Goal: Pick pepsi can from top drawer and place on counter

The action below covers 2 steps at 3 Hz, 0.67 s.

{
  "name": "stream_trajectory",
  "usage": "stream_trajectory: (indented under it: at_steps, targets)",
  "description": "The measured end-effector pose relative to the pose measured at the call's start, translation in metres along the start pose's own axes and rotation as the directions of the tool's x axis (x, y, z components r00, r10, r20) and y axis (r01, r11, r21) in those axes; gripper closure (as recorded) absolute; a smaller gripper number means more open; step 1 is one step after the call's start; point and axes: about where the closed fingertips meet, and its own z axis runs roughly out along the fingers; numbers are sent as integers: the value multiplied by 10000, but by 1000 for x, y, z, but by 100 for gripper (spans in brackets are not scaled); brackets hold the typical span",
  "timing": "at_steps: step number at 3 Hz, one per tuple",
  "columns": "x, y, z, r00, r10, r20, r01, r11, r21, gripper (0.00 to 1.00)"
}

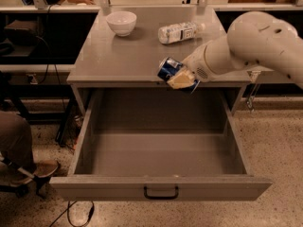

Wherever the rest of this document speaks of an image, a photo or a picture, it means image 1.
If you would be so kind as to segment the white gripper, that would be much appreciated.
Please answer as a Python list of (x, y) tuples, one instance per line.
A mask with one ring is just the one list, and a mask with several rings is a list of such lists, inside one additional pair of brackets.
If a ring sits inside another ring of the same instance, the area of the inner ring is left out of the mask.
[(183, 64), (187, 69), (182, 68), (179, 70), (168, 80), (168, 85), (173, 89), (183, 89), (192, 86), (195, 78), (201, 82), (214, 80), (221, 74), (219, 58), (219, 47), (213, 43), (198, 46), (190, 55), (183, 59)]

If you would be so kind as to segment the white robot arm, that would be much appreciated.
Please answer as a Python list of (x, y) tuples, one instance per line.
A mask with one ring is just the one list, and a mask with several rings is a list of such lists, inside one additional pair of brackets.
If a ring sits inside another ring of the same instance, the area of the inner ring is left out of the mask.
[(168, 85), (184, 89), (259, 65), (303, 86), (303, 41), (295, 28), (266, 12), (249, 11), (237, 17), (224, 36), (188, 55)]

